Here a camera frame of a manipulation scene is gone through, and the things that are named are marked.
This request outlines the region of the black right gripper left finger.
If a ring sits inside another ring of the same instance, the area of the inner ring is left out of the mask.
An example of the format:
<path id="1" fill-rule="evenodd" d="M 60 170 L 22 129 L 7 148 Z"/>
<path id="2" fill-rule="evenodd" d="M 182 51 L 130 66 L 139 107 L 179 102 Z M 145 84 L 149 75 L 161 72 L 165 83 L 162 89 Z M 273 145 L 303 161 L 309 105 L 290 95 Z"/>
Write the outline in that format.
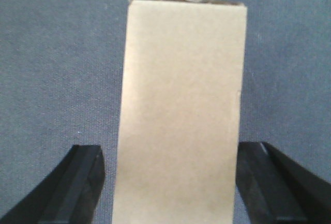
<path id="1" fill-rule="evenodd" d="M 105 179 L 99 145 L 74 145 L 1 223 L 92 223 Z"/>

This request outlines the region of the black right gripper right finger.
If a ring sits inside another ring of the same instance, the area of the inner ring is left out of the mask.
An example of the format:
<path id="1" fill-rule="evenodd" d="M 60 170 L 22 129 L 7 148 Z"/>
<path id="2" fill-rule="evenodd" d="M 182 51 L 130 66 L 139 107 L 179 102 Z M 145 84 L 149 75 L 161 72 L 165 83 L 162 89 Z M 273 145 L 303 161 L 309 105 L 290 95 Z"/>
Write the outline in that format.
<path id="1" fill-rule="evenodd" d="M 236 185 L 251 223 L 330 223 L 330 183 L 267 142 L 239 143 Z"/>

